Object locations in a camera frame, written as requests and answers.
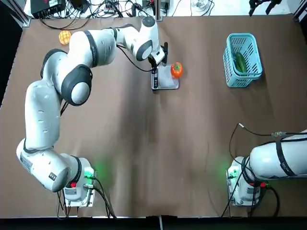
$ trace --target cable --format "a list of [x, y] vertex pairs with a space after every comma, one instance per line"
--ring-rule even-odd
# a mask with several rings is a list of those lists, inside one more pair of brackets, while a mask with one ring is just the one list
[[256, 136], [261, 136], [261, 137], [271, 137], [272, 136], [272, 134], [259, 134], [259, 133], [255, 133], [255, 132], [253, 132], [253, 131], [250, 131], [248, 128], [246, 128], [244, 125], [242, 125], [241, 123], [239, 123], [239, 125], [243, 128], [243, 129], [245, 129], [247, 132], [249, 132], [249, 133], [251, 133], [251, 134], [254, 134], [254, 135], [256, 135]]
[[[71, 207], [68, 208], [68, 212], [67, 212], [67, 209], [66, 209], [66, 203], [65, 203], [65, 194], [64, 194], [64, 190], [63, 191], [63, 196], [64, 196], [64, 205], [62, 205], [62, 202], [61, 202], [61, 192], [57, 192], [57, 196], [58, 196], [58, 199], [59, 199], [59, 204], [58, 204], [58, 207], [57, 207], [57, 218], [59, 220], [64, 220], [64, 219], [67, 219], [69, 218], [69, 213], [71, 211]], [[61, 207], [65, 217], [64, 218], [60, 218], [59, 217], [59, 207]]]
[[124, 46], [121, 46], [121, 45], [117, 45], [118, 47], [121, 47], [121, 48], [123, 48], [123, 49], [126, 49]]
[[190, 11], [191, 11], [191, 17], [192, 17], [192, 0], [190, 0]]
[[123, 18], [124, 16], [122, 15], [122, 13], [119, 11], [119, 9], [116, 7], [116, 4], [112, 1], [109, 1], [111, 3], [111, 5], [113, 6], [113, 8], [115, 9], [115, 11], [117, 12], [118, 14], [118, 17], [119, 18]]
[[[233, 136], [234, 136], [234, 134], [235, 134], [235, 132], [236, 132], [236, 129], [238, 128], [239, 124], [240, 124], [240, 123], [237, 123], [237, 125], [236, 125], [234, 131], [233, 131], [232, 134], [231, 134], [231, 137], [230, 137], [230, 140], [229, 140], [229, 154], [230, 154], [231, 158], [232, 158], [235, 162], [237, 162], [238, 164], [242, 165], [242, 163], [238, 162], [238, 161], [235, 159], [235, 157], [232, 155], [232, 153], [231, 153], [231, 141], [232, 141], [232, 138], [233, 138]], [[254, 172], [253, 172], [249, 167], [246, 167], [246, 168], [247, 168], [247, 169], [254, 175], [254, 177], [256, 178]]]
[[307, 133], [286, 133], [286, 135], [307, 135]]
[[208, 16], [210, 16], [212, 9], [215, 7], [215, 3], [213, 2], [213, 0], [211, 1], [211, 3], [213, 4], [213, 6], [212, 6], [212, 8], [211, 8], [211, 10], [210, 10], [210, 12], [209, 12], [209, 14], [208, 14]]
[[276, 216], [278, 216], [278, 213], [279, 213], [279, 210], [280, 210], [280, 199], [279, 199], [279, 195], [278, 195], [277, 191], [276, 191], [273, 187], [270, 186], [270, 187], [268, 187], [267, 189], [273, 191], [274, 194], [275, 194], [275, 197], [276, 197], [276, 209], [275, 209], [275, 212], [274, 212], [274, 214], [273, 214], [273, 216], [272, 216], [272, 217], [276, 217]]
[[149, 16], [149, 17], [152, 17], [151, 15], [149, 15], [147, 12], [145, 12], [144, 10], [139, 10], [139, 12], [138, 12], [138, 16], [140, 16], [140, 13], [141, 12], [144, 12], [145, 14], [146, 14], [146, 16]]
[[230, 198], [228, 199], [227, 205], [226, 205], [226, 207], [225, 207], [225, 209], [224, 209], [224, 212], [222, 213], [221, 217], [223, 217], [223, 215], [225, 214], [227, 208], [229, 207], [229, 203], [230, 203], [230, 201], [231, 201], [231, 199], [232, 199], [232, 197], [233, 197], [233, 195], [234, 195], [234, 193], [235, 193], [235, 190], [236, 190], [236, 187], [237, 187], [237, 185], [238, 185], [238, 183], [239, 183], [240, 177], [242, 176], [243, 171], [245, 170], [245, 168], [246, 168], [248, 162], [249, 162], [249, 158], [248, 158], [248, 160], [246, 161], [246, 164], [243, 166], [243, 169], [242, 169], [242, 171], [241, 171], [241, 173], [240, 173], [240, 175], [239, 175], [239, 177], [238, 177], [238, 179], [237, 179], [237, 181], [236, 181], [234, 190], [232, 191], [231, 196], [230, 196]]
[[176, 12], [176, 10], [177, 10], [177, 7], [178, 7], [178, 5], [179, 5], [179, 3], [180, 3], [181, 1], [182, 1], [182, 0], [180, 0], [180, 1], [177, 3], [177, 6], [176, 6], [176, 8], [175, 8], [175, 11], [174, 11], [172, 17], [174, 16], [174, 14], [175, 14], [175, 12]]
[[[100, 187], [101, 187], [102, 194], [106, 197], [106, 194], [105, 194], [105, 191], [104, 191], [104, 188], [103, 188], [102, 184], [100, 183], [100, 181], [99, 181], [97, 178], [95, 178], [95, 180], [98, 181], [98, 183], [99, 183], [99, 185], [100, 185]], [[108, 211], [107, 205], [106, 205], [106, 214], [107, 214], [107, 217], [110, 218], [110, 212]]]
[[150, 70], [143, 70], [143, 69], [141, 69], [140, 67], [138, 67], [137, 65], [135, 65], [134, 63], [133, 63], [133, 61], [131, 61], [131, 59], [128, 57], [128, 55], [126, 54], [126, 52], [119, 46], [119, 45], [116, 45], [117, 46], [117, 48], [118, 49], [120, 49], [123, 53], [124, 53], [124, 55], [128, 58], [128, 60], [136, 67], [136, 68], [138, 68], [139, 70], [141, 70], [141, 71], [143, 71], [143, 72], [151, 72], [152, 70], [150, 69]]
[[307, 140], [307, 138], [288, 139], [288, 140], [282, 139], [280, 142], [299, 142], [299, 141], [305, 141], [305, 140]]
[[254, 187], [254, 191], [253, 191], [253, 199], [251, 201], [251, 208], [250, 208], [250, 213], [249, 213], [249, 217], [252, 217], [253, 215], [253, 208], [254, 208], [254, 200], [255, 200], [255, 196], [256, 196], [256, 187]]
[[66, 26], [64, 26], [64, 27], [54, 27], [54, 26], [51, 26], [51, 25], [48, 25], [48, 24], [46, 24], [44, 21], [43, 21], [43, 19], [39, 19], [40, 20], [40, 22], [42, 23], [42, 24], [44, 24], [45, 26], [47, 26], [48, 28], [50, 28], [50, 29], [54, 29], [54, 30], [64, 30], [64, 29], [66, 29], [67, 27], [69, 27], [71, 24], [73, 24], [73, 22], [76, 20], [76, 18], [74, 18], [68, 25], [66, 25]]
[[213, 4], [213, 7], [211, 8], [211, 10], [210, 10], [210, 12], [209, 12], [209, 16], [210, 16], [210, 14], [211, 14], [211, 11], [212, 11], [212, 9], [214, 8], [214, 6], [215, 6], [215, 3], [213, 2], [213, 0], [209, 0], [209, 2], [210, 2], [210, 6], [209, 6], [209, 8], [207, 9], [207, 11], [205, 12], [205, 13], [203, 13], [201, 16], [204, 16], [206, 13], [208, 13], [209, 12], [209, 10], [210, 10], [210, 8], [211, 8], [211, 6], [212, 6], [212, 4]]
[[60, 112], [60, 115], [62, 116], [62, 114], [64, 113], [65, 109], [67, 108], [68, 106], [68, 102], [65, 102], [64, 105], [62, 106], [62, 109], [61, 109], [61, 112]]
[[107, 202], [105, 195], [98, 188], [93, 187], [93, 189], [96, 190], [100, 194], [100, 196], [103, 198], [103, 200], [104, 200], [104, 202], [107, 206], [107, 209], [109, 209], [111, 216], [116, 219], [116, 216], [114, 215], [114, 213], [110, 209], [109, 203]]

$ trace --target metal stand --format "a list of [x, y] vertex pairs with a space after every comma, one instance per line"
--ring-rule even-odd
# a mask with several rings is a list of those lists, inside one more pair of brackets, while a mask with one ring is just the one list
[[155, 20], [157, 22], [161, 22], [163, 20], [163, 17], [161, 16], [161, 0], [155, 0], [154, 6], [155, 6]]
[[29, 27], [31, 18], [25, 14], [25, 12], [20, 7], [20, 5], [15, 0], [8, 0], [8, 4], [13, 9], [13, 11], [16, 13], [13, 16], [17, 17], [17, 20], [24, 23], [23, 27]]

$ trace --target green led light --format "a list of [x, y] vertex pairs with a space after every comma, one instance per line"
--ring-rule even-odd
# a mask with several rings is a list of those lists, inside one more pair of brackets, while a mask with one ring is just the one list
[[89, 171], [85, 171], [85, 172], [84, 172], [84, 175], [85, 175], [85, 176], [93, 176], [92, 172], [89, 172]]
[[231, 166], [228, 170], [230, 176], [236, 176], [239, 168], [237, 166]]

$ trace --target brown table surface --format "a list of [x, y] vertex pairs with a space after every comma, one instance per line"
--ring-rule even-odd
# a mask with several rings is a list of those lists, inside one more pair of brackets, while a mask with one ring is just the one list
[[[95, 19], [83, 30], [125, 23], [139, 28], [141, 19]], [[92, 163], [118, 216], [219, 216], [227, 203], [225, 169], [232, 162], [228, 144], [236, 123], [261, 133], [307, 128], [307, 46], [291, 15], [176, 17], [158, 26], [160, 43], [169, 42], [168, 62], [183, 63], [180, 88], [153, 94], [149, 75], [118, 50], [113, 63], [93, 69], [87, 103], [65, 111], [55, 149]], [[228, 88], [224, 76], [226, 38], [236, 32], [254, 34], [265, 71], [245, 89]], [[59, 43], [59, 31], [32, 20], [0, 110], [0, 217], [56, 215], [55, 194], [23, 169], [15, 154], [25, 136], [26, 89], [40, 79], [43, 58], [53, 48], [68, 50]], [[147, 61], [137, 65], [150, 67]], [[233, 152], [247, 156], [264, 141], [238, 130]], [[306, 180], [272, 185], [280, 195], [280, 216], [307, 215]], [[271, 215], [275, 204], [268, 192], [255, 215]], [[231, 210], [246, 215], [246, 208]], [[102, 199], [97, 195], [94, 207], [78, 215], [104, 216]]]

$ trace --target power strip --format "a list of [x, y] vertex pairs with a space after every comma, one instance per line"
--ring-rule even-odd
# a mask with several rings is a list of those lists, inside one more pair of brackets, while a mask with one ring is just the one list
[[111, 4], [110, 2], [107, 2], [106, 5], [105, 5], [105, 8], [104, 8], [104, 13], [105, 14], [115, 14], [116, 11], [115, 11], [115, 8], [114, 8], [113, 5], [115, 5], [117, 8], [119, 7], [117, 1], [113, 2], [113, 4]]

